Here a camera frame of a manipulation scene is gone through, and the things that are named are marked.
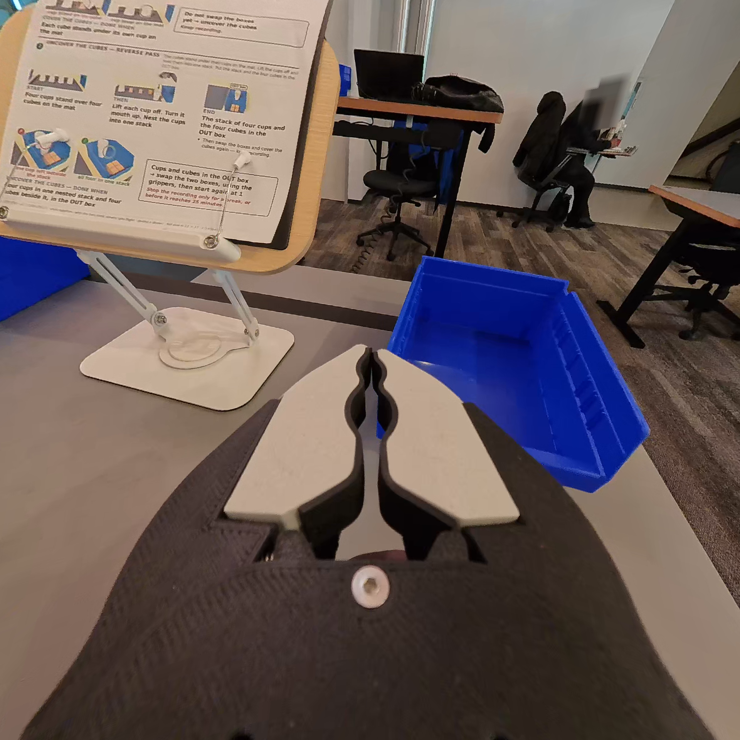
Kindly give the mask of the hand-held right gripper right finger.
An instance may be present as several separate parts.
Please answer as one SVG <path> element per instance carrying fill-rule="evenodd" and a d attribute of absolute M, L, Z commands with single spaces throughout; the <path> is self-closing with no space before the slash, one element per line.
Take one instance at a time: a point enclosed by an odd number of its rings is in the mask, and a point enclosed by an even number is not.
<path fill-rule="evenodd" d="M 375 352 L 381 515 L 408 560 L 438 537 L 520 518 L 466 405 L 446 385 L 389 350 Z"/>

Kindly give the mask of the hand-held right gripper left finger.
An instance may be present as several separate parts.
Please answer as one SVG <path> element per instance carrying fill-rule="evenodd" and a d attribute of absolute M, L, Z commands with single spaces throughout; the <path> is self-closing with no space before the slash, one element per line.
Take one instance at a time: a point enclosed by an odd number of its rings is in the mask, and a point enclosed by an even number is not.
<path fill-rule="evenodd" d="M 228 519 L 300 532 L 318 559 L 335 559 L 364 505 L 371 360 L 356 345 L 282 395 L 224 506 Z"/>

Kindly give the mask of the blue plastic bin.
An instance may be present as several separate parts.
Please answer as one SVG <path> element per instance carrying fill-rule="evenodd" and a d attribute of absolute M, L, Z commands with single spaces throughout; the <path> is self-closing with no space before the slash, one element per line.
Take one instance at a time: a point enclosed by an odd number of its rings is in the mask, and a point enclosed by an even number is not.
<path fill-rule="evenodd" d="M 567 281 L 424 257 L 387 349 L 475 404 L 563 486 L 594 493 L 650 434 Z"/>
<path fill-rule="evenodd" d="M 88 276 L 73 249 L 1 237 L 1 320 Z"/>

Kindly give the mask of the grey desk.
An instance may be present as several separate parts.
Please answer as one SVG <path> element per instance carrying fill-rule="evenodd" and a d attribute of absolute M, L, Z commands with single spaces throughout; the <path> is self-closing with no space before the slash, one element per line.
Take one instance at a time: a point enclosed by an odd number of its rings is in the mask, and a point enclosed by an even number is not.
<path fill-rule="evenodd" d="M 84 377 L 138 317 L 81 281 L 2 322 L 2 738 L 18 738 L 77 656 L 127 556 L 182 479 L 302 375 L 384 347 L 406 283 L 301 268 L 247 280 L 294 347 L 245 407 L 213 412 Z M 738 606 L 643 447 L 569 495 L 609 550 L 648 635 L 716 738 L 738 738 Z"/>

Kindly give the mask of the wooden-edged office desk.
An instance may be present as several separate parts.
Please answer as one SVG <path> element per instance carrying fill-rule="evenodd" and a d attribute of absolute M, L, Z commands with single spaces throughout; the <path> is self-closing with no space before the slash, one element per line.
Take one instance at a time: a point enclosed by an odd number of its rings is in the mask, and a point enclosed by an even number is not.
<path fill-rule="evenodd" d="M 459 128 L 459 136 L 453 136 L 450 142 L 441 147 L 442 151 L 459 151 L 452 166 L 449 197 L 434 247 L 434 256 L 444 258 L 471 135 L 477 127 L 483 130 L 488 126 L 495 127 L 503 118 L 504 114 L 499 112 L 341 96 L 338 99 L 332 134 L 341 138 L 373 141 L 377 145 L 408 143 L 430 146 L 424 133 L 413 129 L 414 124 L 430 126 L 432 122 L 444 121 Z"/>

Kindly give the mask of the black-legged side desk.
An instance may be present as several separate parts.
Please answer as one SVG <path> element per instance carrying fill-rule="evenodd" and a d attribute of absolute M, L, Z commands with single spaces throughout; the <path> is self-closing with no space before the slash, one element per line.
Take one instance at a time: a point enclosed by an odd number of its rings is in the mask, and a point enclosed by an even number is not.
<path fill-rule="evenodd" d="M 597 305 L 625 338 L 627 344 L 635 349 L 643 349 L 645 344 L 630 325 L 630 320 L 643 303 L 683 301 L 686 305 L 688 303 L 715 304 L 710 294 L 701 291 L 704 282 L 697 281 L 690 284 L 688 278 L 693 273 L 684 272 L 683 265 L 676 262 L 680 247 L 686 243 L 691 223 L 713 220 L 728 227 L 739 227 L 739 195 L 666 186 L 651 186 L 649 192 L 658 195 L 664 201 L 668 211 L 678 215 L 681 222 L 654 255 L 618 308 L 614 308 L 608 301 L 597 301 Z M 738 340 L 739 318 L 737 314 L 727 309 L 725 304 L 713 311 L 704 312 L 702 316 L 709 313 L 716 313 L 728 321 L 735 328 L 733 340 Z"/>

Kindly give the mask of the empty blue plastic bin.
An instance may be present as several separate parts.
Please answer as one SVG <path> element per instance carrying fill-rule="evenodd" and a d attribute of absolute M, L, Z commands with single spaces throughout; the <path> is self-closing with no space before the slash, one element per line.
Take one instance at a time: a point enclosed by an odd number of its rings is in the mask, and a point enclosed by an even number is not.
<path fill-rule="evenodd" d="M 475 404 L 563 486 L 594 493 L 650 434 L 567 281 L 424 257 L 387 349 Z"/>

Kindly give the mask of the wooden document stand white base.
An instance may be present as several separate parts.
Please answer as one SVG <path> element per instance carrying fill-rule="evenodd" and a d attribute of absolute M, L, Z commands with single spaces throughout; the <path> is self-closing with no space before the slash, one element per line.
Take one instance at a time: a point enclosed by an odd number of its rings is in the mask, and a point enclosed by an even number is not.
<path fill-rule="evenodd" d="M 29 6 L 2 28 L 2 139 Z M 208 237 L 203 252 L 186 244 L 183 234 L 169 240 L 115 237 L 109 243 L 90 232 L 2 223 L 3 237 L 73 249 L 141 316 L 140 323 L 81 362 L 83 375 L 221 412 L 254 397 L 293 347 L 294 336 L 259 324 L 234 274 L 276 274 L 307 253 L 339 97 L 338 60 L 324 34 L 292 197 L 270 244 Z"/>

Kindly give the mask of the printed instruction sheet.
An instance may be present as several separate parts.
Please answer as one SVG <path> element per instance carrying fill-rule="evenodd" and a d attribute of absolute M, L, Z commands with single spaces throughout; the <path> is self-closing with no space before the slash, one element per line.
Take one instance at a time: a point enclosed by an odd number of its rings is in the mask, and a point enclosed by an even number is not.
<path fill-rule="evenodd" d="M 332 2 L 35 2 L 2 223 L 270 244 Z"/>

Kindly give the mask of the office chair with black coat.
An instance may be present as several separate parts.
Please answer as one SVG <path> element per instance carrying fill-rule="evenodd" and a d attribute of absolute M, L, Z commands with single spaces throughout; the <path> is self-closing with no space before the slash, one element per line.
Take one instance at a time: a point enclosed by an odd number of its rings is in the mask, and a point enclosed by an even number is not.
<path fill-rule="evenodd" d="M 570 202 L 566 195 L 569 185 L 560 174 L 573 157 L 559 150 L 565 112 L 566 103 L 560 92 L 544 94 L 537 115 L 514 155 L 512 163 L 517 178 L 535 192 L 531 206 L 523 209 L 512 225 L 514 228 L 539 221 L 551 233 L 565 220 L 565 205 Z"/>

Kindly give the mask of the black mesh office chair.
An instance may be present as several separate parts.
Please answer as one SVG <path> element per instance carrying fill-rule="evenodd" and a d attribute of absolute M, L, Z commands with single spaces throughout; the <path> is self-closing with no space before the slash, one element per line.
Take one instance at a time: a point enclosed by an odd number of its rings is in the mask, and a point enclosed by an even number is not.
<path fill-rule="evenodd" d="M 723 155 L 719 155 L 708 166 L 711 192 L 739 193 L 739 142 L 734 141 Z M 678 251 L 676 262 L 683 265 L 684 272 L 692 272 L 690 284 L 703 281 L 701 291 L 710 294 L 715 304 L 688 303 L 686 310 L 692 312 L 692 327 L 679 337 L 685 340 L 696 338 L 701 316 L 724 306 L 732 288 L 739 284 L 739 235 L 738 228 L 728 227 L 713 220 L 691 223 L 687 240 Z"/>

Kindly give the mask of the black bag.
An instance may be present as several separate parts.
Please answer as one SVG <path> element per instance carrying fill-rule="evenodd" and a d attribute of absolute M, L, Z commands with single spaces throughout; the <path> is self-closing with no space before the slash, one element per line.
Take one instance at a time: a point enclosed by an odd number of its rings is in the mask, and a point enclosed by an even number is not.
<path fill-rule="evenodd" d="M 486 84 L 455 75 L 412 81 L 404 92 L 412 101 L 432 106 L 504 114 L 500 95 Z"/>

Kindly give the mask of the black laptop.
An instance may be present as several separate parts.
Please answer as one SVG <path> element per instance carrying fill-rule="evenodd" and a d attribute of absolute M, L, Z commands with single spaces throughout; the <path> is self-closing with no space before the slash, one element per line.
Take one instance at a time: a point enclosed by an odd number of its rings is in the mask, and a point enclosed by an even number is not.
<path fill-rule="evenodd" d="M 357 90 L 361 98 L 410 103 L 422 83 L 425 57 L 405 52 L 354 51 Z"/>

